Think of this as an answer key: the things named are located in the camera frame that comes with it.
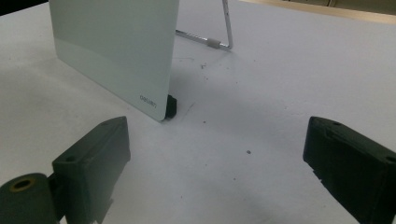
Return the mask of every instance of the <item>white table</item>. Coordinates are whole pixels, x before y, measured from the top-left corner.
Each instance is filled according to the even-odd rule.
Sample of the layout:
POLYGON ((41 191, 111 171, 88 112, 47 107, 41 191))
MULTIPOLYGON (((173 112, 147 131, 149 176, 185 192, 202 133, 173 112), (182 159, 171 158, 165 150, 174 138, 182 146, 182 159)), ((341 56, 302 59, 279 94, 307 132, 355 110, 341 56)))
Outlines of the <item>white table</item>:
MULTIPOLYGON (((335 119, 396 149, 396 26, 230 10, 231 52, 177 37, 178 112, 163 123, 56 58, 47 4, 0 17, 0 183, 50 175, 80 137, 125 115, 132 161, 105 223, 357 223, 303 162, 306 126, 335 119)), ((177 28, 225 39, 220 1, 181 1, 177 28)))

